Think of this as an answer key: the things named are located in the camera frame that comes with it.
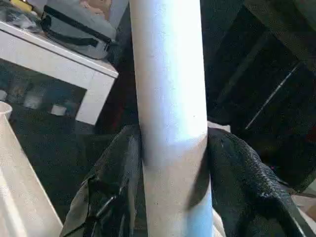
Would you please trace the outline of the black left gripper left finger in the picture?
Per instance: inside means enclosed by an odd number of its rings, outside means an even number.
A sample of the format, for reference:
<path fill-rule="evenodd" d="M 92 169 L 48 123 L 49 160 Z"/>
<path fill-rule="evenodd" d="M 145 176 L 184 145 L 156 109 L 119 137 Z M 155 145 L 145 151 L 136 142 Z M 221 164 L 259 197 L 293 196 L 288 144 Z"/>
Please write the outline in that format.
<path fill-rule="evenodd" d="M 81 183 L 71 202 L 60 236 L 134 235 L 141 154 L 139 126 L 125 126 Z"/>

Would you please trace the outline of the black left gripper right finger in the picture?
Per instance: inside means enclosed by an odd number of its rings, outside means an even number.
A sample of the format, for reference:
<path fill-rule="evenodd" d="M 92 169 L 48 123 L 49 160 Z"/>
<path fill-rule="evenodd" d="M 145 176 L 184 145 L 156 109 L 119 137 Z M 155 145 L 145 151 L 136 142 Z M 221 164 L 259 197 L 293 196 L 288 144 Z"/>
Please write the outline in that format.
<path fill-rule="evenodd" d="M 245 141 L 209 128 L 213 206 L 228 237 L 314 237 L 288 191 Z"/>

